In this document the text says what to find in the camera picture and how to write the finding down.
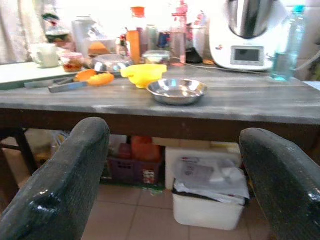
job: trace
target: stainless steel bowl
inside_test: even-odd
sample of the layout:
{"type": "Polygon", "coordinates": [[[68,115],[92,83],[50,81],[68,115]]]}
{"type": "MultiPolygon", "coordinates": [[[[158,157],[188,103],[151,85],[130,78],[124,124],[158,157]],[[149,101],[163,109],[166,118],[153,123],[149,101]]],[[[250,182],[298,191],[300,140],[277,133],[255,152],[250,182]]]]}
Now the stainless steel bowl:
{"type": "Polygon", "coordinates": [[[191,79],[169,78],[152,82],[146,88],[160,103],[188,105],[199,101],[207,92],[207,85],[191,79]]]}
{"type": "Polygon", "coordinates": [[[109,72],[114,75],[121,75],[120,70],[133,65],[129,57],[122,57],[117,54],[105,54],[92,59],[90,67],[97,72],[109,72]]]}
{"type": "Polygon", "coordinates": [[[268,27],[275,0],[228,0],[229,26],[239,37],[252,39],[268,27]]]}

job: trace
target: white mug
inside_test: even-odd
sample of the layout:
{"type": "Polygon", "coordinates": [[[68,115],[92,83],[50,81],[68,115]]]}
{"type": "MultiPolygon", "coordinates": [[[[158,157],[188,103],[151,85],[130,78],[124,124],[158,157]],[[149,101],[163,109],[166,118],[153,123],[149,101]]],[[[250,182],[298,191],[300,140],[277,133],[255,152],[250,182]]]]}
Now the white mug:
{"type": "Polygon", "coordinates": [[[32,60],[42,68],[59,66],[57,47],[53,43],[39,43],[30,45],[32,60]]]}

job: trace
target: gray marble tabletop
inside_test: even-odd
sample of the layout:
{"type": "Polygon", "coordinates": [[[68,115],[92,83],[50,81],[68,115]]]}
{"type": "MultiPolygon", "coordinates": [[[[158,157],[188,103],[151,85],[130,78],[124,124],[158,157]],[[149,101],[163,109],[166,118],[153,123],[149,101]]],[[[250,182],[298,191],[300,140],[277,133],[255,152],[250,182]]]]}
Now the gray marble tabletop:
{"type": "Polygon", "coordinates": [[[61,93],[47,88],[0,91],[0,108],[320,125],[320,91],[297,79],[276,82],[266,73],[192,66],[172,67],[163,77],[199,80],[208,92],[194,105],[168,106],[127,78],[116,78],[106,86],[61,93]]]}

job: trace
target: stainless steel jug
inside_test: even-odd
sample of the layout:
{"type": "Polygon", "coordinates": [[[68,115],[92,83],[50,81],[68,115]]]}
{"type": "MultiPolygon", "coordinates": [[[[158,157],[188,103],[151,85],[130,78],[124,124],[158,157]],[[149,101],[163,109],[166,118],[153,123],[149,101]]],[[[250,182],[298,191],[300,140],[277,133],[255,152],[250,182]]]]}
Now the stainless steel jug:
{"type": "Polygon", "coordinates": [[[260,36],[267,30],[273,1],[228,0],[230,29],[244,39],[260,36]]]}

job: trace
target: curtain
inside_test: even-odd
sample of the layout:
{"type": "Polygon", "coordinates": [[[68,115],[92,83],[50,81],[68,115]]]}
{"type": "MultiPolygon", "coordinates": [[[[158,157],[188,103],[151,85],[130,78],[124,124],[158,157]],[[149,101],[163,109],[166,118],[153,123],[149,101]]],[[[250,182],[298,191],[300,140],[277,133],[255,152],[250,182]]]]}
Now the curtain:
{"type": "Polygon", "coordinates": [[[30,45],[47,42],[35,2],[0,0],[0,64],[27,62],[30,45]]]}

